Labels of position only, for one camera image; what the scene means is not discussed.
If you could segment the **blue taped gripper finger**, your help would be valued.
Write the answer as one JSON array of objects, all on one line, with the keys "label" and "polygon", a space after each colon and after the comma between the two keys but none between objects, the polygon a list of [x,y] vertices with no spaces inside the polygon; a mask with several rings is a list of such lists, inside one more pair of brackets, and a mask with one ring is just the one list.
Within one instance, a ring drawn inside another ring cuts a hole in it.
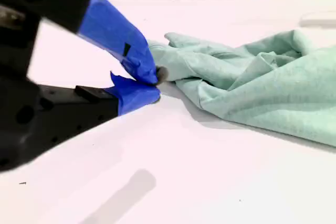
[{"label": "blue taped gripper finger", "polygon": [[113,86],[41,86],[39,147],[52,148],[106,121],[155,103],[156,86],[111,74]]},{"label": "blue taped gripper finger", "polygon": [[143,34],[108,0],[1,0],[1,65],[18,76],[27,74],[42,18],[109,52],[139,82],[167,78]]}]

